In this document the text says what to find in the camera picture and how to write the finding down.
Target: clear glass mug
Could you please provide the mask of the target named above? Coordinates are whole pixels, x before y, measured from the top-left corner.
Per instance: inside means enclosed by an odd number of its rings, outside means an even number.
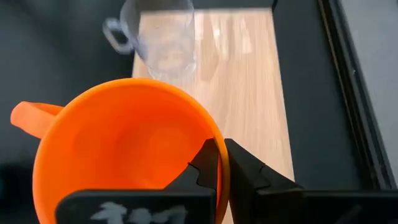
[[[103,32],[117,52],[135,50],[153,78],[178,79],[195,69],[193,12],[192,0],[126,0],[120,19],[106,19]],[[127,41],[120,43],[115,32]]]

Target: orange plastic cup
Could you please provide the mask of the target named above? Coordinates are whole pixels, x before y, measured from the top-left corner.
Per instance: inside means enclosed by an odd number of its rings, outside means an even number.
[[[19,103],[11,123],[41,138],[33,171],[35,209],[55,209],[83,189],[164,189],[206,139],[220,151],[216,223],[229,196],[228,153],[217,125],[192,97],[155,80],[126,78],[89,89],[66,107]]]

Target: wood grain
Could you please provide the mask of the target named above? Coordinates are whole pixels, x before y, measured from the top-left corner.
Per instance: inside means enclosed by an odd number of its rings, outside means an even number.
[[[172,84],[209,111],[225,138],[293,180],[272,11],[197,11],[195,32],[195,74]],[[137,55],[133,77],[150,77]],[[223,223],[233,223],[229,209]]]

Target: wooden board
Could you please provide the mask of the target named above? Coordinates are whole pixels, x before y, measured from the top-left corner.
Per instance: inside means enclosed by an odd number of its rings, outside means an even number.
[[[195,32],[195,74],[173,85],[209,111],[225,138],[293,180],[272,11],[197,11]],[[133,77],[150,77],[137,55]],[[229,209],[223,223],[233,223]]]

